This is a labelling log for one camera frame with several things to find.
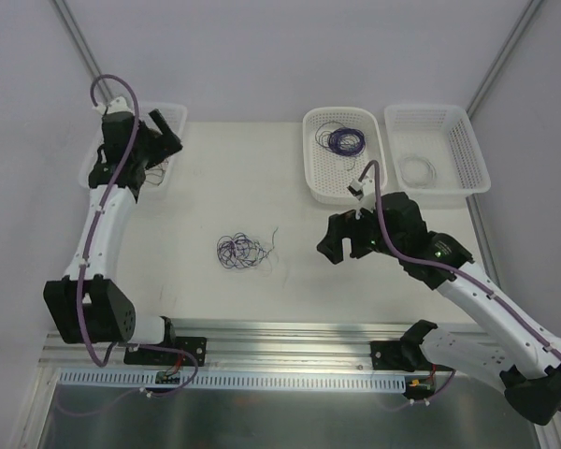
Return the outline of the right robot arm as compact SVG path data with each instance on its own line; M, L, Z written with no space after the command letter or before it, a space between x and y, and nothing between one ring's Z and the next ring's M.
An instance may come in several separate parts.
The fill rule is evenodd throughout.
M434 363L464 372L502 393L526 420L547 425L561 412L561 338L500 290L456 239L429 230L406 194L349 191L357 207L329 217L318 252L338 264L347 240L352 258L370 253L396 258L408 275L449 299L499 345L489 351L420 320L400 340L405 368Z

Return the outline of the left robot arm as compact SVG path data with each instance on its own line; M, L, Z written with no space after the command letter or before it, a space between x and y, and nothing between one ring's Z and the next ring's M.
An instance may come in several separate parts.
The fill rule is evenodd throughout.
M90 204L78 248L63 277L46 282L43 290L64 342L145 344L158 364L176 357L178 342L166 318L138 312L115 275L124 229L146 175L181 151L185 119L184 107L162 105L139 114L109 109L103 117L87 168Z

